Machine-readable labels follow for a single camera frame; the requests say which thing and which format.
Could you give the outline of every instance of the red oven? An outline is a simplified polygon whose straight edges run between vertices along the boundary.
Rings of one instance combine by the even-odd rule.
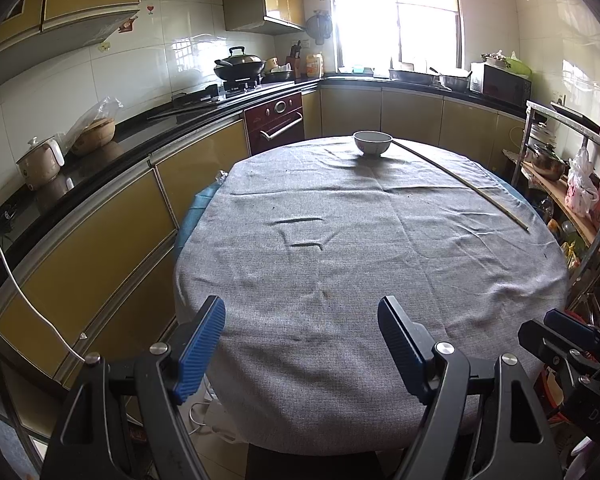
[[[302,94],[298,92],[244,111],[251,155],[304,140]]]

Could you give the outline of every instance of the gray tablecloth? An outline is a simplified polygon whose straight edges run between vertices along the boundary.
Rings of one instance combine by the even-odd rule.
[[[191,319],[209,294],[224,299],[208,376],[249,442],[298,454],[410,443],[424,409],[378,329],[377,304],[389,294],[436,340],[470,356],[513,352],[538,372],[516,333],[563,307],[560,247],[478,165],[409,144],[486,190],[529,232],[397,146],[366,158],[338,137],[236,164],[186,243],[178,319]]]

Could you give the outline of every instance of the wooden stick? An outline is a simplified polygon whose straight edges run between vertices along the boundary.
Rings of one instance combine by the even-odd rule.
[[[426,157],[423,154],[418,153],[415,150],[412,150],[411,148],[408,148],[404,144],[401,144],[400,142],[397,142],[395,139],[392,140],[392,143],[394,143],[396,146],[400,146],[404,150],[407,150],[409,153],[413,153],[413,155],[419,156],[421,159],[426,160],[429,164],[434,165],[439,170],[442,170],[446,174],[448,174],[449,176],[452,176],[458,182],[461,182],[462,184],[464,184],[468,188],[473,189],[478,195],[480,195],[483,199],[487,200],[488,202],[491,202],[500,211],[502,211],[505,215],[507,215],[509,218],[511,218],[516,224],[518,224],[520,227],[522,227],[525,231],[529,231],[529,227],[520,218],[518,218],[517,216],[515,216],[511,211],[509,211],[508,209],[506,209],[503,205],[500,205],[500,203],[496,202],[492,197],[490,197],[489,195],[487,195],[483,190],[478,189],[477,187],[475,187],[471,182],[466,181],[460,175],[457,175],[453,171],[448,170],[447,168],[445,168],[444,166],[438,164],[434,160],[431,160],[429,157]]]

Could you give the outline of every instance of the white bowl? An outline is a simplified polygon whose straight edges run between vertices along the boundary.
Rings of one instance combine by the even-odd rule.
[[[389,145],[394,138],[389,134],[382,132],[355,132],[353,140],[356,146],[365,155],[380,156],[389,149]]]

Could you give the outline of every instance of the kettle handle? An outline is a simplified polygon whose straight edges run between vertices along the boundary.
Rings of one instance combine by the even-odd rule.
[[[64,166],[64,156],[62,156],[62,151],[60,151],[60,145],[58,141],[55,139],[49,139],[47,141],[51,151],[54,152],[54,157],[56,158],[56,162],[58,166]]]

